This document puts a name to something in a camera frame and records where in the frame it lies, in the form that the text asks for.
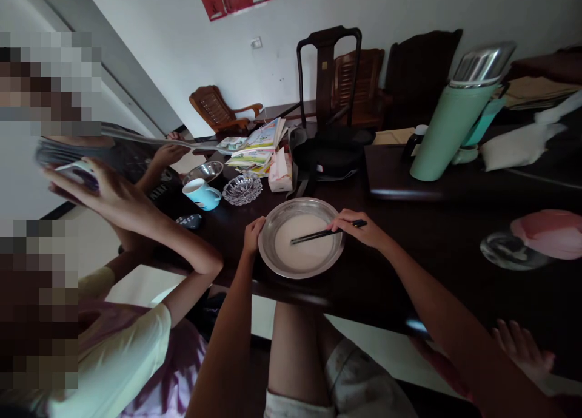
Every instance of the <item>green thermos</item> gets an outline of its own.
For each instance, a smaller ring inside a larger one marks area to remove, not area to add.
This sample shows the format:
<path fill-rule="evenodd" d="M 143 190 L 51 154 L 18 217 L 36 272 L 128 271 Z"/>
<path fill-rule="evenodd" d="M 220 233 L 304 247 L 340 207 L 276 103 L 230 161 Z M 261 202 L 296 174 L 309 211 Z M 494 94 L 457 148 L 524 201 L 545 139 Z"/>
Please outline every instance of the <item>green thermos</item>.
<path fill-rule="evenodd" d="M 444 88 L 423 144 L 410 168 L 421 181 L 438 180 L 497 88 L 514 42 L 500 42 L 466 53 Z"/>

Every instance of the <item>wall socket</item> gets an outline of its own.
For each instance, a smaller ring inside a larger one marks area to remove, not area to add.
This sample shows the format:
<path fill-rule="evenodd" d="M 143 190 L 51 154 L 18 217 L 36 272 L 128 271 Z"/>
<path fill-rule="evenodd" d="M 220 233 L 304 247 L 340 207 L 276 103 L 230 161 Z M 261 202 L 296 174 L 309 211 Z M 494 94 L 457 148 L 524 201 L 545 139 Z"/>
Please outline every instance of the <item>wall socket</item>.
<path fill-rule="evenodd" d="M 254 38 L 251 40 L 250 42 L 250 47 L 252 49 L 257 49 L 257 48 L 262 48 L 263 47 L 263 43 L 261 42 L 261 38 Z"/>

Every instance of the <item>white mug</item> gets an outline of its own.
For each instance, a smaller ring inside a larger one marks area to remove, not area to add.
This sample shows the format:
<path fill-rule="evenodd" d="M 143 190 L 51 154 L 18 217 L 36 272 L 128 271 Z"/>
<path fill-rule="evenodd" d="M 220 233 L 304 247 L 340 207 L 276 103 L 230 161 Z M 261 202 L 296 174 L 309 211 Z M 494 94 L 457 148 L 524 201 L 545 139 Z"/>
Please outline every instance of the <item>white mug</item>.
<path fill-rule="evenodd" d="M 188 182 L 182 193 L 190 198 L 202 210 L 212 210 L 217 207 L 222 195 L 214 187 L 210 187 L 206 180 L 197 178 Z"/>

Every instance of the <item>hand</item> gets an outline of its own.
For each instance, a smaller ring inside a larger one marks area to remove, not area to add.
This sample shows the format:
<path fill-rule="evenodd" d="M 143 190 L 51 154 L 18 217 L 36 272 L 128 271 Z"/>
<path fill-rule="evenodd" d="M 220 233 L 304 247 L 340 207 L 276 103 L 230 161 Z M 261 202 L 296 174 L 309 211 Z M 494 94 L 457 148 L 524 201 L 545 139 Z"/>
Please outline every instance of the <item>hand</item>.
<path fill-rule="evenodd" d="M 354 227 L 352 222 L 357 220 L 364 220 L 367 224 L 361 228 Z M 373 248 L 379 248 L 388 237 L 364 212 L 354 212 L 349 209 L 343 209 L 326 230 L 336 231 L 338 228 Z"/>
<path fill-rule="evenodd" d="M 172 140 L 181 140 L 181 141 L 186 140 L 186 139 L 184 139 L 184 136 L 182 136 L 182 133 L 178 133 L 178 132 L 170 132 L 170 134 L 168 134 L 166 137 L 168 139 L 172 139 Z"/>
<path fill-rule="evenodd" d="M 544 380 L 554 368 L 556 355 L 550 351 L 540 352 L 529 330 L 523 329 L 515 321 L 507 324 L 498 319 L 499 329 L 493 329 L 493 337 L 503 351 L 521 368 L 533 382 Z"/>
<path fill-rule="evenodd" d="M 84 157 L 99 183 L 92 192 L 63 174 L 44 168 L 44 175 L 58 188 L 77 198 L 109 222 L 145 236 L 154 234 L 160 221 L 168 219 L 137 187 L 118 175 L 101 160 Z"/>
<path fill-rule="evenodd" d="M 153 156 L 152 166 L 166 169 L 171 164 L 179 162 L 189 151 L 190 148 L 182 147 L 180 145 L 163 145 Z"/>
<path fill-rule="evenodd" d="M 243 252 L 255 254 L 259 248 L 259 233 L 265 225 L 265 217 L 257 218 L 252 221 L 244 230 L 244 248 Z"/>

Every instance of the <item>glass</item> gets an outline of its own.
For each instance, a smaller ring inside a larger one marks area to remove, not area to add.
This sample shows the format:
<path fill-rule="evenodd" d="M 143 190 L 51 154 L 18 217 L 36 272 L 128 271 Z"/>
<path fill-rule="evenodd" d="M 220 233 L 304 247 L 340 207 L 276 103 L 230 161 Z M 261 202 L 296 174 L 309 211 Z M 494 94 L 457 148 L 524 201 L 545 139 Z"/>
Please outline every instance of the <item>glass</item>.
<path fill-rule="evenodd" d="M 553 261 L 552 257 L 531 249 L 508 231 L 490 234 L 481 241 L 480 248 L 491 263 L 512 271 L 529 271 Z"/>
<path fill-rule="evenodd" d="M 242 206 L 254 201 L 263 191 L 261 179 L 256 174 L 244 173 L 230 180 L 222 196 L 233 206 Z"/>

